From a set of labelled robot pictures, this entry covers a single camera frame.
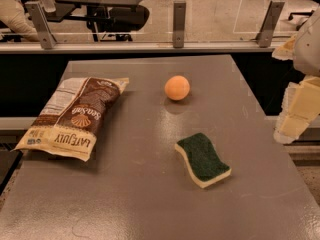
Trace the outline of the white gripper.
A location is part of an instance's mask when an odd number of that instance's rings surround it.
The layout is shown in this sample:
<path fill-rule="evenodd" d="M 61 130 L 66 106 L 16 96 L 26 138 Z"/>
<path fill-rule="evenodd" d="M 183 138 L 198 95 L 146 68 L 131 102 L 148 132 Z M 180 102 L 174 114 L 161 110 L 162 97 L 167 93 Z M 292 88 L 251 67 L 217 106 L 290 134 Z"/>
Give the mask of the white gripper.
<path fill-rule="evenodd" d="M 301 82 L 290 82 L 285 90 L 274 131 L 281 144 L 297 140 L 320 114 L 320 7 L 283 45 L 272 52 L 278 60 L 292 60 L 294 68 L 306 75 Z"/>

